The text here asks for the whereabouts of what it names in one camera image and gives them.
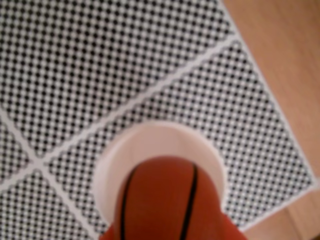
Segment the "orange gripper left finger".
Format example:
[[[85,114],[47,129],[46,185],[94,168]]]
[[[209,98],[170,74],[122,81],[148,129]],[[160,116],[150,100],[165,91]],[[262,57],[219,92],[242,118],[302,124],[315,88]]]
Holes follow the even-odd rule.
[[[117,223],[113,223],[109,228],[99,236],[99,240],[121,240],[121,227]]]

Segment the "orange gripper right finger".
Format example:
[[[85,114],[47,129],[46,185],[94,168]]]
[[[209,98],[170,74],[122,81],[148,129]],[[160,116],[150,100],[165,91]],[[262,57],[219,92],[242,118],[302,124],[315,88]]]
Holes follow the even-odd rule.
[[[246,240],[245,235],[223,212],[219,213],[218,224],[216,227],[217,240]]]

